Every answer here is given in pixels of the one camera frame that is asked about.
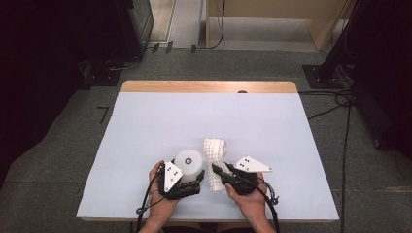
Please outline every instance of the wrist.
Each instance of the wrist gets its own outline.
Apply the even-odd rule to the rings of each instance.
[[[158,219],[158,217],[150,216],[146,221],[143,228],[139,231],[140,233],[157,233],[162,228],[163,220]]]
[[[269,221],[267,220],[266,215],[250,217],[248,221],[252,225],[256,233],[275,232],[275,230],[272,228]]]

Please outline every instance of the hand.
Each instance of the hand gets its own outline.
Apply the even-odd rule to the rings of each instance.
[[[149,173],[149,181],[154,178],[156,172],[160,168],[160,165],[163,163],[163,160],[156,163],[154,168]],[[158,192],[158,181],[154,181],[150,194],[152,195],[151,205],[153,206],[150,207],[149,218],[146,221],[145,226],[139,232],[159,232],[161,227],[172,216],[176,205],[179,202],[179,200],[167,200],[160,195]]]
[[[257,177],[263,180],[262,173],[257,173]],[[227,183],[225,187],[228,196],[235,201],[236,205],[239,206],[242,215],[252,225],[257,233],[275,232],[266,218],[266,202],[260,192],[255,190],[249,195],[240,196],[236,193],[234,188],[229,183]],[[258,187],[263,191],[264,194],[266,194],[266,184],[260,183]]]

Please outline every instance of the tape roll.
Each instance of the tape roll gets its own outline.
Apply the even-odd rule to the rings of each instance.
[[[202,155],[197,150],[183,150],[176,156],[175,165],[183,171],[183,183],[193,182],[203,170]]]

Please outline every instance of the metal stand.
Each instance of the metal stand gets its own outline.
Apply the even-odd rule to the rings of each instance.
[[[343,88],[343,83],[334,72],[329,79],[322,79],[319,76],[319,69],[321,68],[320,65],[302,65],[302,67],[311,88]]]
[[[117,86],[120,74],[121,70],[109,70],[109,68],[96,69],[92,67],[85,78],[84,87]]]

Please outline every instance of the white tabletop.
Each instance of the white tabletop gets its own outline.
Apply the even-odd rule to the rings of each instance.
[[[338,219],[325,171],[297,93],[121,92],[87,179],[77,217],[134,220],[159,160],[180,151],[203,153],[203,140],[227,142],[228,163],[249,155],[269,167],[281,221]],[[200,194],[184,198],[171,220],[244,219],[207,175]]]

